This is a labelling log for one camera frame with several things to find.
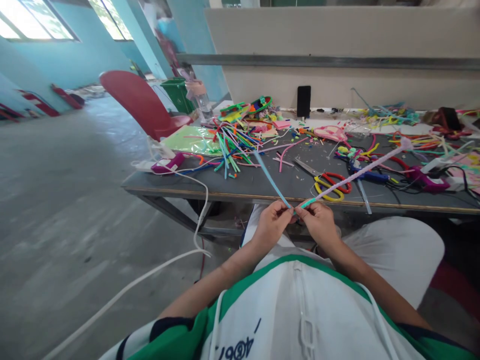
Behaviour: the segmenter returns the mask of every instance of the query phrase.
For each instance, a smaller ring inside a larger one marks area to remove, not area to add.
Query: red chair
[[[193,122],[187,115],[170,117],[155,91],[134,73],[106,71],[100,74],[100,83],[133,116],[143,131],[156,141]]]

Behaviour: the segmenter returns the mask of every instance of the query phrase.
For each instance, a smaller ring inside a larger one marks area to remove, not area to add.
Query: scissors
[[[336,174],[336,173],[333,173],[333,172],[320,173],[320,172],[312,169],[306,163],[300,161],[297,158],[295,158],[294,161],[295,161],[295,163],[300,165],[300,167],[303,170],[305,170],[307,173],[309,173],[313,177],[313,179],[315,180],[315,189],[319,194],[322,193],[322,188],[320,187],[319,184],[325,186],[326,188],[331,188],[333,185],[336,184],[336,182],[332,178],[337,178],[340,181],[345,180],[345,178],[342,175],[339,175],[339,174]],[[323,196],[323,198],[325,198],[325,200],[332,201],[332,202],[343,201],[345,199],[344,194],[350,194],[350,192],[352,191],[352,184],[347,182],[345,184],[345,186],[346,186],[346,188],[343,188],[343,187],[340,186],[340,187],[337,187],[335,190],[333,190],[333,192],[338,195],[338,198],[333,198],[333,197],[330,197],[330,196],[327,196],[327,195]]]

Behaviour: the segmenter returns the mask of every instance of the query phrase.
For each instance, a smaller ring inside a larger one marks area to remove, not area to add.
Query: concrete floor
[[[148,156],[145,133],[109,96],[0,123],[0,359],[41,358],[129,282],[194,249],[190,231],[120,188]],[[230,254],[207,249],[204,274]],[[97,359],[198,280],[201,263],[191,255],[137,285],[59,359]]]

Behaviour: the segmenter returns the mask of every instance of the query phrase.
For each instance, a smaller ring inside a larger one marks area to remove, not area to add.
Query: metal rail
[[[347,57],[178,53],[190,65],[480,71],[478,58]]]

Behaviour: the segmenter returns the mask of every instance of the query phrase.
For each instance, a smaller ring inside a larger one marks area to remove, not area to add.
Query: green and white shirt
[[[476,357],[437,333],[394,323],[364,286],[330,267],[307,256],[287,255],[224,291],[195,318],[153,321],[103,359]]]

